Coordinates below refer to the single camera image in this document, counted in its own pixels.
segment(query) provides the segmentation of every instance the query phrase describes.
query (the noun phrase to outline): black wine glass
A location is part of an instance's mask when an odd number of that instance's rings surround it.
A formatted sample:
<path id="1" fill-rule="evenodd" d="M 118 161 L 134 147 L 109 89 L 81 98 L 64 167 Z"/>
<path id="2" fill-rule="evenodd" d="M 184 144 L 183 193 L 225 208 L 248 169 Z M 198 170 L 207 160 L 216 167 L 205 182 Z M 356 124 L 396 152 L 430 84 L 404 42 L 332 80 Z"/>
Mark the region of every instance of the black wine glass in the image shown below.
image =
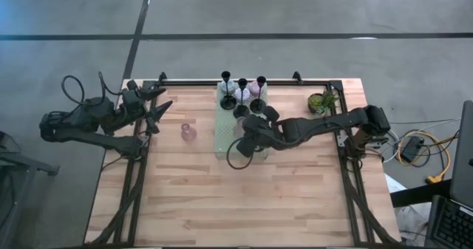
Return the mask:
<path id="1" fill-rule="evenodd" d="M 259 94 L 258 98 L 251 101 L 250 103 L 250 109 L 253 113 L 263 113 L 266 107 L 266 102 L 261 99 L 261 88 L 265 85 L 266 83 L 266 77 L 264 76 L 259 76 L 256 79 L 256 82 L 258 83 L 259 86 Z"/>
<path id="2" fill-rule="evenodd" d="M 242 98 L 240 104 L 234 109 L 235 118 L 246 117 L 250 114 L 250 110 L 245 105 L 243 105 L 243 90 L 245 90 L 247 84 L 248 81 L 244 78 L 238 80 L 238 87 L 241 90 Z"/>
<path id="3" fill-rule="evenodd" d="M 230 80 L 230 72 L 222 72 L 222 79 L 225 82 L 225 85 L 227 86 L 227 93 L 220 100 L 220 106 L 222 107 L 222 109 L 230 110 L 237 105 L 237 99 L 228 93 L 228 80 Z"/>

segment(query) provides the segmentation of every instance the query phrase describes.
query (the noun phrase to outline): gray floor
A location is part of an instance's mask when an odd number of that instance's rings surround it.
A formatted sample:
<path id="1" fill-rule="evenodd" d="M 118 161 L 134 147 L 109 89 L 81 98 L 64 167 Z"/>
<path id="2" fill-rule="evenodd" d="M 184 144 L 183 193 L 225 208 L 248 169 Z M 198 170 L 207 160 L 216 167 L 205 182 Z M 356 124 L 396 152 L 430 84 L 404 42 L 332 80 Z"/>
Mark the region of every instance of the gray floor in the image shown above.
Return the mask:
<path id="1" fill-rule="evenodd" d="M 0 34 L 132 34 L 143 0 L 0 0 Z M 143 33 L 473 32 L 472 0 L 151 0 Z M 26 155 L 61 165 L 35 182 L 17 240 L 34 248 L 82 243 L 103 150 L 46 143 L 41 116 L 74 107 L 61 79 L 78 76 L 99 94 L 97 71 L 118 89 L 131 41 L 0 41 L 0 129 Z M 362 78 L 369 103 L 392 122 L 460 117 L 472 99 L 473 39 L 141 41 L 133 78 Z M 428 125 L 393 125 L 398 134 Z M 430 131 L 445 138 L 458 123 Z M 386 147 L 386 157 L 391 149 Z M 450 151 L 455 155 L 455 144 Z M 440 171 L 395 161 L 385 171 L 406 187 Z"/>

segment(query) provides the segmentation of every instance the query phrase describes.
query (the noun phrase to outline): wooden table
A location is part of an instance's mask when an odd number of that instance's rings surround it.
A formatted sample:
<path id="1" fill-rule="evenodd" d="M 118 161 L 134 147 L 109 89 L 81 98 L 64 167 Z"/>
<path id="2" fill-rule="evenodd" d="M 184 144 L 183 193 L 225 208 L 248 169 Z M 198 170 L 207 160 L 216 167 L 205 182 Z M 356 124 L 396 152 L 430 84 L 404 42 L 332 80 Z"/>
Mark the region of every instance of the wooden table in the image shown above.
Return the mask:
<path id="1" fill-rule="evenodd" d="M 366 106 L 361 79 L 342 81 L 348 109 Z M 272 151 L 267 160 L 235 171 L 214 153 L 217 87 L 166 88 L 158 104 L 174 103 L 151 140 L 135 246 L 353 244 L 333 134 L 313 137 L 297 149 Z M 281 119 L 311 117 L 307 97 L 322 91 L 318 86 L 270 86 L 268 100 Z M 180 136 L 183 123 L 197 130 L 192 143 Z M 117 135 L 132 130 L 128 126 Z M 107 152 L 104 164 L 117 156 Z M 126 160 L 121 160 L 102 172 L 86 242 L 118 209 L 125 170 Z M 365 158 L 362 176 L 370 210 L 400 240 L 381 161 Z M 363 236 L 359 211 L 357 217 Z"/>

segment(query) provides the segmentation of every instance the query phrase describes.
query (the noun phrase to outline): potted plant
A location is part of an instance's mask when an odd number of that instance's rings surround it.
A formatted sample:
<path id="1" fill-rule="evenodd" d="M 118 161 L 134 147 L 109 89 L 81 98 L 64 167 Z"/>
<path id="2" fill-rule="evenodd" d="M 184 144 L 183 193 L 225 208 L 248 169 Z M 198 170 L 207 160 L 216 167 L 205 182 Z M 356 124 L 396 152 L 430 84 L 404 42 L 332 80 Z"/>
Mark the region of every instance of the potted plant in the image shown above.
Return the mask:
<path id="1" fill-rule="evenodd" d="M 307 107 L 315 117 L 324 117 L 330 109 L 335 108 L 335 102 L 338 98 L 328 91 L 314 93 L 307 99 Z"/>

